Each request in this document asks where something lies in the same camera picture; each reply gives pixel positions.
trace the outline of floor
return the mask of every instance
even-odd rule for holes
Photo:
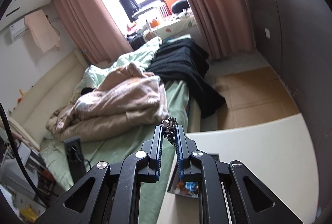
[[[258,51],[240,53],[209,64],[205,80],[226,99],[227,105],[201,119],[201,131],[252,126],[299,112]]]

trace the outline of green bed sheet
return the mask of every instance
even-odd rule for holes
[[[167,107],[170,116],[187,130],[188,117],[186,108],[189,101],[188,88],[183,81],[170,81],[165,85]],[[132,130],[103,141],[82,144],[82,151],[91,165],[99,161],[119,162],[128,155],[141,149],[145,140],[152,139],[156,125],[135,127]],[[156,184],[143,183],[140,193],[139,223],[153,224],[157,222],[160,207],[167,187],[168,177],[174,158],[175,148],[168,142],[163,143],[161,174]],[[44,140],[41,145],[41,157],[56,181],[68,190],[73,181],[69,172],[64,145],[57,140]]]

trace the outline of gray wall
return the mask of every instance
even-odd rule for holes
[[[324,0],[248,1],[257,49],[284,80],[311,134],[324,210],[332,198],[332,12]]]

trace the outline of metal chain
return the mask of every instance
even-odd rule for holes
[[[175,147],[175,128],[179,125],[176,122],[176,118],[169,117],[166,120],[163,120],[159,125],[162,127],[164,138],[167,137],[167,140],[171,143],[172,146]]]

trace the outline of light switch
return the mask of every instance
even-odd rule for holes
[[[266,38],[271,39],[271,37],[270,37],[270,30],[267,29],[267,28],[265,28],[265,35],[266,35]]]

